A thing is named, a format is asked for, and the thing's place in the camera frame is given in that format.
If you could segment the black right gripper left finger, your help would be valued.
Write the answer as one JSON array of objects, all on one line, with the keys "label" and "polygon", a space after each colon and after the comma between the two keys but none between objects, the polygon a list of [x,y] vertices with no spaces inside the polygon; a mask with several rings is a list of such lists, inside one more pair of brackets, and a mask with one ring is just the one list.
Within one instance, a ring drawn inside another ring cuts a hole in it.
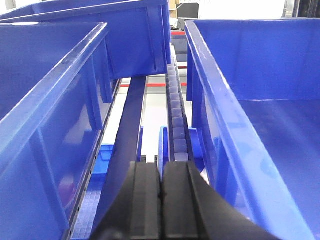
[{"label": "black right gripper left finger", "polygon": [[156,163],[131,162],[119,194],[91,240],[161,239],[161,183]]}]

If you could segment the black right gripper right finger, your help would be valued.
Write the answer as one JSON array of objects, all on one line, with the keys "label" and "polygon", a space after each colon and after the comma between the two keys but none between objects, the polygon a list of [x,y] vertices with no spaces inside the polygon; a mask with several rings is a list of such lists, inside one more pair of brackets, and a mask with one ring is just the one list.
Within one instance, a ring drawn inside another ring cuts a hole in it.
[{"label": "black right gripper right finger", "polygon": [[274,240],[227,203],[192,161],[166,164],[162,179],[166,240]]}]

